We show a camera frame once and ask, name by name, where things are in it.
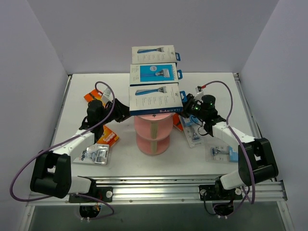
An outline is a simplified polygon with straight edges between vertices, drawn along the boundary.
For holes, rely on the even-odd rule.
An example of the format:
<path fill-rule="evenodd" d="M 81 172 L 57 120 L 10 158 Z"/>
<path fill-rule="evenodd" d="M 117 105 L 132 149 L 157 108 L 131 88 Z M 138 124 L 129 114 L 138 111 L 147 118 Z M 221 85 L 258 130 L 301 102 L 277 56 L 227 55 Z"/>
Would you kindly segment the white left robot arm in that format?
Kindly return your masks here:
<path fill-rule="evenodd" d="M 130 117 L 129 107 L 118 99 L 106 105 L 100 100 L 88 103 L 87 115 L 73 137 L 65 144 L 44 151 L 36 158 L 30 182 L 33 192 L 64 198 L 68 194 L 79 194 L 86 202 L 97 196 L 96 181 L 82 176 L 73 176 L 73 161 L 103 135 L 105 124 L 118 123 Z"/>

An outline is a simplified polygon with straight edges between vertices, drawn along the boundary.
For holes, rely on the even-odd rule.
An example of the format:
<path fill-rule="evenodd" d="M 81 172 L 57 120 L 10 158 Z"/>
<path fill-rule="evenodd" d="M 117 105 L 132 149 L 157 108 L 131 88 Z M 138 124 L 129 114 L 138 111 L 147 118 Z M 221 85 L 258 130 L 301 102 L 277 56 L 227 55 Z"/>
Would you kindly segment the clear blister razor pack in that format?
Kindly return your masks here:
<path fill-rule="evenodd" d="M 185 137 L 190 148 L 194 148 L 204 144 L 204 138 L 198 132 L 201 122 L 194 116 L 184 118 L 179 116 Z"/>

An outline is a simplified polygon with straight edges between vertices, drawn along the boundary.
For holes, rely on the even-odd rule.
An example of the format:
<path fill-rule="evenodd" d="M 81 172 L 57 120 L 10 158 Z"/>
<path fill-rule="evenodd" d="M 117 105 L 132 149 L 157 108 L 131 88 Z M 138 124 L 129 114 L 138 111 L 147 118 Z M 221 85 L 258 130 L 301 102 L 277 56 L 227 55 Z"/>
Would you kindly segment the orange Gillette Fusion box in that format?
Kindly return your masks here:
<path fill-rule="evenodd" d="M 119 140 L 119 136 L 113 132 L 106 125 L 103 126 L 103 135 L 97 141 L 97 144 L 105 144 L 110 147 L 113 146 Z"/>

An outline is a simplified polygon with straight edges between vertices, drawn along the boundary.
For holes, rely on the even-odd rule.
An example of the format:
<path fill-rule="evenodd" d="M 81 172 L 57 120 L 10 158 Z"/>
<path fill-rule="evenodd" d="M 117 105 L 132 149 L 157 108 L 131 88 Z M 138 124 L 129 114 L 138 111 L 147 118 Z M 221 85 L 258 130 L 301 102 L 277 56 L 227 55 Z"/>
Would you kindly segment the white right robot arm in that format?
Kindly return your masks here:
<path fill-rule="evenodd" d="M 249 187 L 250 203 L 256 198 L 256 184 L 278 176 L 278 167 L 270 141 L 266 138 L 255 138 L 233 128 L 227 118 L 218 114 L 215 108 L 216 98 L 204 95 L 201 100 L 188 94 L 182 100 L 182 117 L 196 117 L 203 124 L 207 135 L 217 138 L 230 146 L 238 154 L 238 169 L 216 179 L 214 194 L 226 198 L 231 190 Z"/>

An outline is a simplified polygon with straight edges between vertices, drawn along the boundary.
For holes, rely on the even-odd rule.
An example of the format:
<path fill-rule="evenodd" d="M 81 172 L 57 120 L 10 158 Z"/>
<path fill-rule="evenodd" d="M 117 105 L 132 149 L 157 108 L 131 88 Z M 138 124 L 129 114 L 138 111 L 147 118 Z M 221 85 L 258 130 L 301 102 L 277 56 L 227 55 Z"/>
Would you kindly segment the blue Harry's razor box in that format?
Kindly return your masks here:
<path fill-rule="evenodd" d="M 130 65 L 130 86 L 178 83 L 182 78 L 175 63 Z"/>
<path fill-rule="evenodd" d="M 164 64 L 181 61 L 173 45 L 132 47 L 132 64 Z"/>

